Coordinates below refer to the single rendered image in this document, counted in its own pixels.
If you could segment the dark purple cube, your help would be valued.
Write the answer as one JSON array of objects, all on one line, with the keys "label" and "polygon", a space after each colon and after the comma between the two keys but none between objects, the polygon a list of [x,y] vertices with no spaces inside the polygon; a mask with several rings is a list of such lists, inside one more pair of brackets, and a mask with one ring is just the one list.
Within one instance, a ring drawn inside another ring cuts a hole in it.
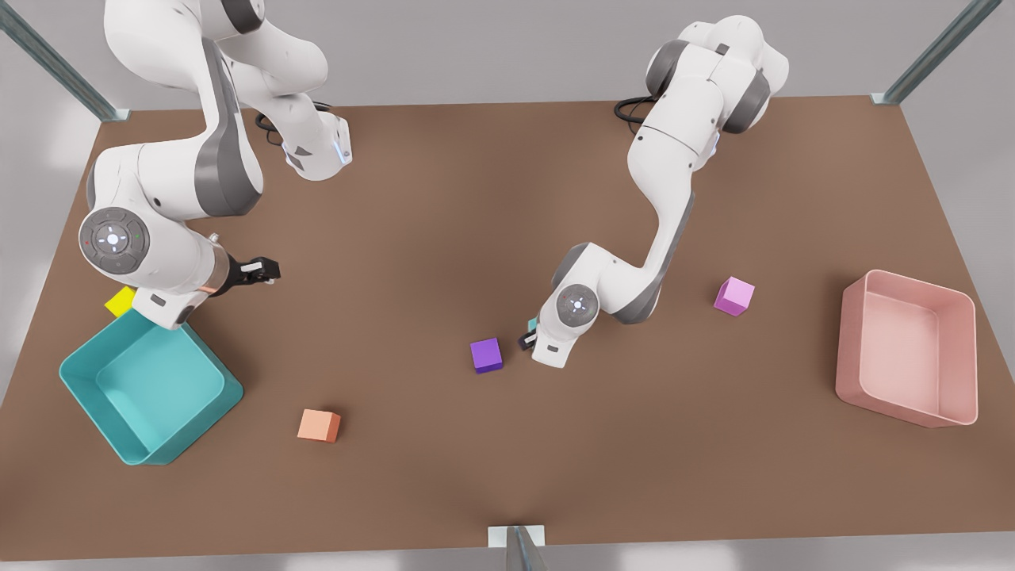
[{"label": "dark purple cube", "polygon": [[473,368],[478,374],[496,371],[504,368],[498,339],[483,339],[470,344]]}]

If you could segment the teal square tray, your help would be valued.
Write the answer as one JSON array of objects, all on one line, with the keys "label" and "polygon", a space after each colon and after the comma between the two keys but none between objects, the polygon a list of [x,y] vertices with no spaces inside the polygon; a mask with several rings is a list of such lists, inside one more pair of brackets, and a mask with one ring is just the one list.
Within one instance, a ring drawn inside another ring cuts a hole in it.
[{"label": "teal square tray", "polygon": [[188,324],[167,330],[133,308],[73,351],[60,378],[128,466],[173,462],[243,396]]}]

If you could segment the orange cube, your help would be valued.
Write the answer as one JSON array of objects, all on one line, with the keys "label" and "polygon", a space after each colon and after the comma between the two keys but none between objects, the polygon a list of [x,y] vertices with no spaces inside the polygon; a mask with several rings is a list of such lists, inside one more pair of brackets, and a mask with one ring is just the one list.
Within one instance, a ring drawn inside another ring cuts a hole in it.
[{"label": "orange cube", "polygon": [[304,409],[297,431],[301,439],[334,443],[337,440],[341,416],[334,412]]}]

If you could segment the light violet cube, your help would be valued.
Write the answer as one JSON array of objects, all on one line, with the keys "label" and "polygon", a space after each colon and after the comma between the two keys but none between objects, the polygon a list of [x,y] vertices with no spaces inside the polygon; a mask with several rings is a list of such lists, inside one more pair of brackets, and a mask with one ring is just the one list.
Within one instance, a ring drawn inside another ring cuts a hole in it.
[{"label": "light violet cube", "polygon": [[718,291],[714,307],[731,316],[741,315],[750,305],[755,286],[730,276]]}]

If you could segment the pink square tray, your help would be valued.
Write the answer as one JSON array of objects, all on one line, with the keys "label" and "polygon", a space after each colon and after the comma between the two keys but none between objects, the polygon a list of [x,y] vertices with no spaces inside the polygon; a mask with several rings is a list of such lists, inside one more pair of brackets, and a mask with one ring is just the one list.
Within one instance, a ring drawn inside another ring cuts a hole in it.
[{"label": "pink square tray", "polygon": [[960,290],[870,270],[842,293],[835,392],[923,427],[979,416],[975,304]]}]

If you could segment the silver frame post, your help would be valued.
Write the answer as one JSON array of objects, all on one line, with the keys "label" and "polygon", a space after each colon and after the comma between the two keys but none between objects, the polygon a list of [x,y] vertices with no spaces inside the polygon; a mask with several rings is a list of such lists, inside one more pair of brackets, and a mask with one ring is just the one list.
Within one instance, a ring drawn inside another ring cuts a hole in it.
[{"label": "silver frame post", "polygon": [[109,104],[104,95],[99,94],[99,91],[95,90],[6,0],[0,0],[0,29],[101,122],[123,122],[129,119],[129,109],[116,109]]},{"label": "silver frame post", "polygon": [[884,93],[870,94],[873,105],[901,105],[913,91],[976,30],[1003,0],[969,0]]},{"label": "silver frame post", "polygon": [[539,550],[546,546],[544,525],[488,527],[487,546],[505,549],[505,571],[547,571]]}]

